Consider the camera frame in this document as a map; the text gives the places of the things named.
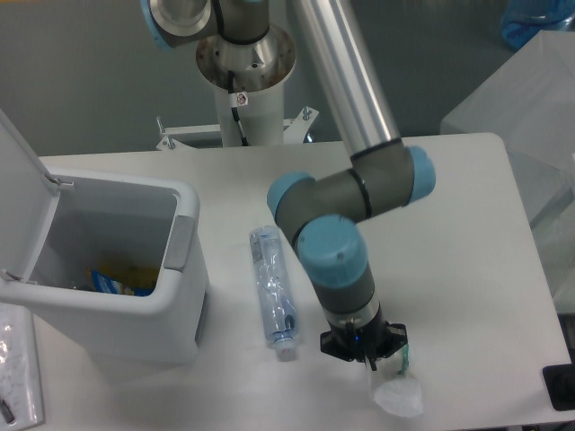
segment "blue joint cap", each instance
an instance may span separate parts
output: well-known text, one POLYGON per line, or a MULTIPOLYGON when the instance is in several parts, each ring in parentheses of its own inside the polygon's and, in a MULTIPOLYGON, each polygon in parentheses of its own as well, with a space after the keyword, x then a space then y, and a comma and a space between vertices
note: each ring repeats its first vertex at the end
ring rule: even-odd
POLYGON ((297 256, 312 282, 342 289, 367 268, 367 247, 358 228, 341 215, 324 215, 308 223, 297 239, 297 256))
POLYGON ((140 7, 142 8, 142 13, 144 14, 147 28, 150 30, 150 33, 152 33, 152 37, 154 38, 155 44, 158 46, 158 48, 161 50, 172 49, 172 47, 166 43, 158 29, 155 27, 154 17, 152 17, 152 13, 150 12, 149 0, 140 0, 140 7))
POLYGON ((305 172, 291 172, 282 175, 271 185, 268 190, 268 208, 273 214, 274 220, 278 212, 279 201, 284 197, 291 187, 301 180, 312 180, 309 174, 305 172))
POLYGON ((413 160, 413 190, 409 203, 425 198, 435 188, 435 168, 427 153, 418 146, 408 146, 413 160))

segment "sticker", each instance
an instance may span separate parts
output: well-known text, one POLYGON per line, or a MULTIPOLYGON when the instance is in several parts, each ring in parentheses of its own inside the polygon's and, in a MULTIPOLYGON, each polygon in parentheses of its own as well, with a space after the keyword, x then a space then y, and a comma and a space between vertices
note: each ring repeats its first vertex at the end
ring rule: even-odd
POLYGON ((234 92, 230 94, 230 104, 232 108, 240 108, 248 106, 248 93, 247 92, 234 92))

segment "silver metal tube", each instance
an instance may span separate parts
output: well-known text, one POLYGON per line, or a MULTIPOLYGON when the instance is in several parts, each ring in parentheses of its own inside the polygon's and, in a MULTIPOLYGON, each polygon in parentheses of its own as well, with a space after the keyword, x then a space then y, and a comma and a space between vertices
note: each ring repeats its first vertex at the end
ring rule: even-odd
POLYGON ((348 151, 399 137, 349 0, 294 5, 348 151))
POLYGON ((270 1, 220 0, 224 29, 220 34, 233 43, 254 43, 270 27, 270 1))

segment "black cable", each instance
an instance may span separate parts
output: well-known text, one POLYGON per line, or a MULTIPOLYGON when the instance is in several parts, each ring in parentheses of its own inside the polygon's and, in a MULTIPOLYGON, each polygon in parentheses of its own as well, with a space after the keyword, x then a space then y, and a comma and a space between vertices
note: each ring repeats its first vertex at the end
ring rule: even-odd
POLYGON ((566 427, 568 427, 569 425, 572 425, 573 423, 575 423, 575 420, 572 420, 570 422, 565 422, 563 424, 560 424, 559 426, 555 427, 554 429, 552 429, 551 431, 562 431, 563 429, 565 429, 566 427))
POLYGON ((219 34, 224 33, 224 14, 222 13, 222 6, 219 0, 212 0, 212 5, 214 6, 214 14, 216 15, 217 32, 219 34))
MULTIPOLYGON (((228 94, 234 93, 234 76, 235 73, 232 70, 227 71, 227 92, 228 94)), ((243 132, 242 122, 240 121, 240 113, 237 110, 237 107, 232 107, 232 117, 234 117, 235 124, 237 124, 237 130, 240 133, 240 139, 242 140, 242 146, 250 146, 248 143, 248 138, 245 136, 243 132)))

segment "gray floor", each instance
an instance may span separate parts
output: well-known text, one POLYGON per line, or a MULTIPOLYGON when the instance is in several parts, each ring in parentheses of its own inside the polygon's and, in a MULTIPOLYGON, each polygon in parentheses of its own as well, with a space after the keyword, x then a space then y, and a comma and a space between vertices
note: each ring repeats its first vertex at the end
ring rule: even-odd
MULTIPOLYGON (((439 121, 511 55, 499 36, 505 0, 361 0, 357 11, 404 136, 439 121)), ((288 0, 272 18, 299 51, 286 116, 321 111, 320 140, 337 139, 288 0)), ((0 2, 0 108, 40 155, 141 151, 166 126, 216 123, 195 46, 159 51, 138 0, 0 2)))

